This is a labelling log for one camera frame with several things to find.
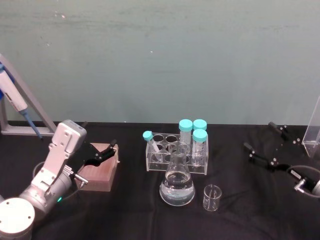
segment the test tube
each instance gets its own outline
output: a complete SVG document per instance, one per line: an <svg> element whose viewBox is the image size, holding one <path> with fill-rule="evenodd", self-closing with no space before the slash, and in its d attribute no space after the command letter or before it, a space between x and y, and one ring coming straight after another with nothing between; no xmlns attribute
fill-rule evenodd
<svg viewBox="0 0 320 240"><path fill-rule="evenodd" d="M196 129L193 131L192 144L192 165L198 167L203 166L203 157L205 156L208 134L203 129Z"/></svg>
<svg viewBox="0 0 320 240"><path fill-rule="evenodd" d="M158 152L160 152L160 150L159 150L156 142L155 142L154 139L153 139L154 136L153 136L152 132L151 132L151 131L145 131L142 136L143 136L144 140L146 140L147 144L149 144L149 147L150 147L154 152L156 152L156 154L154 154L154 155L155 155L155 158L156 158L159 162L163 162L162 154L161 154L161 153L158 153Z"/></svg>
<svg viewBox="0 0 320 240"><path fill-rule="evenodd" d="M180 142L184 142L188 145L191 144L191 131L193 128L193 123L189 119L182 119L179 122L180 129Z"/></svg>
<svg viewBox="0 0 320 240"><path fill-rule="evenodd" d="M197 119L193 121L193 130L202 129L207 130L207 122L203 119Z"/></svg>

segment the teal wall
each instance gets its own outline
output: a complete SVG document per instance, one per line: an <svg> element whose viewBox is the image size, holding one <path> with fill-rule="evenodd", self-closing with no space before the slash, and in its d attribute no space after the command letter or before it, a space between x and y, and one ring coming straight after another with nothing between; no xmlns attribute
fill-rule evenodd
<svg viewBox="0 0 320 240"><path fill-rule="evenodd" d="M0 53L55 121L307 125L319 26L320 1L2 0Z"/></svg>

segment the metal stand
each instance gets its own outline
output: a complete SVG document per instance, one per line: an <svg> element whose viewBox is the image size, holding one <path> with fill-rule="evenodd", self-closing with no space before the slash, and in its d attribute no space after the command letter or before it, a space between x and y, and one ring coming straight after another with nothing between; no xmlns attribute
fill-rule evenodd
<svg viewBox="0 0 320 240"><path fill-rule="evenodd" d="M38 116L42 119L46 127L37 127L40 134L43 136L53 136L56 131L56 125L42 108L36 97L32 94L26 83L22 80L18 72L14 69L11 63L0 54L0 63L4 65L7 74L14 79L16 88L21 93L22 97L31 105ZM4 97L0 100L0 128L3 135L25 135L36 136L36 133L30 126L12 126L9 125L5 108Z"/></svg>

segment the test tube rack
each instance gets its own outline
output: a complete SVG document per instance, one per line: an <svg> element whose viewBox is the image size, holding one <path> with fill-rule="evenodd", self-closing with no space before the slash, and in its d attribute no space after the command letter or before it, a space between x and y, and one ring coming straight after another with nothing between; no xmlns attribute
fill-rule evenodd
<svg viewBox="0 0 320 240"><path fill-rule="evenodd" d="M173 144L176 141L180 140L179 134L170 134L170 133L153 133L153 140L157 144L159 148L159 152L155 152L149 144L146 145L145 149L145 159L146 159L146 170L149 171L166 171L168 164L170 162L170 152L169 145ZM201 165L193 165L191 163L192 158L192 148L193 144L190 145L190 152L186 156L186 164L189 168L190 173L192 174L204 174L207 175L208 168L208 157L209 157L209 147L208 147L208 139L206 141L205 150L203 151L205 154L202 157ZM155 154L162 155L163 161L160 162L157 160Z"/></svg>

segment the black tablecloth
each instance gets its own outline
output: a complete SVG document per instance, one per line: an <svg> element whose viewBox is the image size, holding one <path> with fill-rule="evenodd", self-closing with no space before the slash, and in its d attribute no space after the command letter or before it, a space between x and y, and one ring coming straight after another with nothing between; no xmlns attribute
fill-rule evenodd
<svg viewBox="0 0 320 240"><path fill-rule="evenodd" d="M145 130L178 133L177 124L89 123L87 140L118 140L120 164L111 192L81 191L58 203L33 230L34 240L308 240L320 239L320 202L293 190L285 172L270 173L248 162L243 142L280 163L320 169L303 149L282 142L267 126L209 125L207 175L192 174L196 194L183 207L159 195L164 172L146 171ZM303 138L306 127L289 126ZM0 194L18 196L45 160L48 144L32 136L0 136ZM202 207L207 184L222 189L220 207Z"/></svg>

